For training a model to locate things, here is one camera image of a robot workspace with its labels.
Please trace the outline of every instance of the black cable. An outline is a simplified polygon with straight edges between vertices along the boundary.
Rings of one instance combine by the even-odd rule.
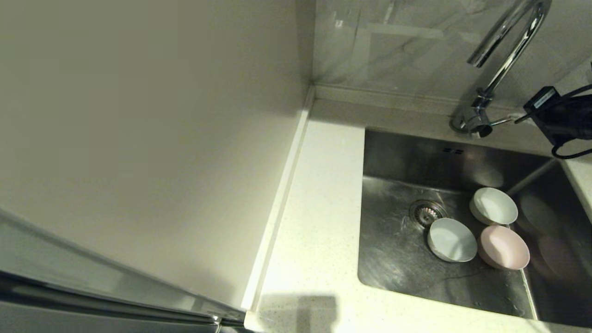
[[[532,116],[534,116],[535,114],[537,114],[539,112],[543,112],[543,111],[548,110],[548,109],[550,109],[552,107],[556,107],[556,106],[558,106],[558,105],[566,102],[571,97],[576,96],[576,95],[579,95],[582,92],[584,92],[586,90],[590,90],[590,89],[592,89],[592,84],[585,85],[585,86],[583,86],[581,88],[578,88],[578,89],[576,89],[576,90],[574,90],[572,92],[569,92],[569,93],[565,94],[563,97],[561,97],[557,102],[552,103],[550,105],[547,105],[546,107],[540,108],[540,109],[538,109],[536,111],[533,111],[531,113],[526,114],[525,116],[522,116],[522,117],[518,118],[516,121],[514,121],[514,124],[519,124],[519,123],[525,121],[526,119],[531,118]]]
[[[572,159],[572,158],[581,157],[584,155],[588,155],[589,153],[592,153],[592,149],[588,149],[586,151],[582,151],[582,152],[575,153],[572,155],[559,155],[559,154],[557,154],[557,151],[561,147],[563,147],[563,143],[559,143],[559,144],[553,146],[553,149],[551,149],[551,154],[553,154],[554,157],[559,158],[559,159]]]

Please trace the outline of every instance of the wall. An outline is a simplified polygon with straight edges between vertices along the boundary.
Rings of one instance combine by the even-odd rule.
[[[0,2],[0,207],[238,306],[313,17],[297,1]]]
[[[315,81],[470,101],[476,87],[487,85],[500,67],[526,23],[509,33],[483,68],[466,63],[513,2],[319,0]],[[553,1],[542,28],[497,90],[495,105],[521,107],[545,85],[573,86],[566,77],[583,64],[589,73],[592,44],[585,34],[592,31],[590,8],[591,0]]]

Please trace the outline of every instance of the kitchen sink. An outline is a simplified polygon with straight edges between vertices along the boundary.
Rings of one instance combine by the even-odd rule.
[[[531,254],[524,270],[497,270],[478,255],[449,263],[430,252],[426,208],[461,221],[478,238],[486,225],[469,201],[481,187],[516,202],[511,228]],[[592,224],[554,159],[366,130],[358,277],[440,302],[592,327]]]

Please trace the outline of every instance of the pink bowl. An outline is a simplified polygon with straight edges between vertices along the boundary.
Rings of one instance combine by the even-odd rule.
[[[521,270],[530,261],[524,240],[505,226],[489,226],[479,237],[479,256],[490,266],[502,270]]]

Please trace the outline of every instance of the faucet spout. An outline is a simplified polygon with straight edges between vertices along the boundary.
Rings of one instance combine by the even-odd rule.
[[[547,17],[551,8],[552,0],[518,0],[510,7],[504,15],[496,22],[489,31],[475,52],[467,62],[477,68],[489,59],[493,51],[505,38],[507,33],[516,25],[526,13],[531,12],[530,20],[520,37],[516,40],[514,48],[510,51],[506,60],[502,63],[499,70],[491,79],[485,88],[477,89],[477,98],[470,109],[458,114],[451,121],[452,128],[460,133],[479,133],[481,137],[491,133],[492,123],[489,121],[485,109],[494,98],[494,91],[499,86],[501,80],[508,74],[508,71],[516,63],[516,60],[524,52],[532,38],[539,30],[543,20]]]

